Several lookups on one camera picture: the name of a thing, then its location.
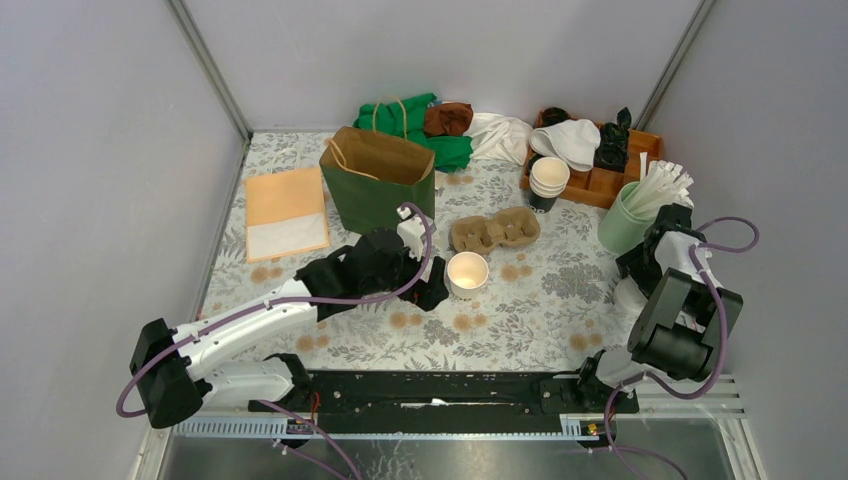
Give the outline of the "single white paper cup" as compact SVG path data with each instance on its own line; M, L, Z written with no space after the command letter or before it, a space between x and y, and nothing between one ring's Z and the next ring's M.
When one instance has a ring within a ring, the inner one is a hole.
M488 281L489 273L487 260L474 252L457 253L446 266L450 291L463 300L470 300L479 295Z

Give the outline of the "green paper bag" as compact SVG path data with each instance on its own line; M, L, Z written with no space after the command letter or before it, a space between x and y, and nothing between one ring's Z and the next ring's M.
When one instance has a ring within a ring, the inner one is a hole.
M405 101L384 96L340 128L320 158L324 180L343 227L366 234L399 223L410 202L431 220L435 207L435 152L426 146L423 120L432 94Z

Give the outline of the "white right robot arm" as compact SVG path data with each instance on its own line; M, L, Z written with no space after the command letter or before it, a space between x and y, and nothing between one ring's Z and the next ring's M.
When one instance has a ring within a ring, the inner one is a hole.
M625 350L602 350L581 366L573 396L583 410L601 410L614 388L645 378L685 400L715 383L744 301L712 273L718 247L691 216L683 205L661 207L642 241L617 258L616 305L637 317Z

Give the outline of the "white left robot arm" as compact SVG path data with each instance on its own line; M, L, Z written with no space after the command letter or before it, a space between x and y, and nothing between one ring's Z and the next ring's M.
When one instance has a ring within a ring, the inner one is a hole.
M309 401L305 369L289 354L256 363L232 357L287 330L318 323L360 305L393 298L431 311L449 296L447 263L432 251L416 253L388 229L362 236L296 271L259 299L195 323L145 324L116 401L122 418L144 416L151 427L176 425L204 406L266 400L296 411Z

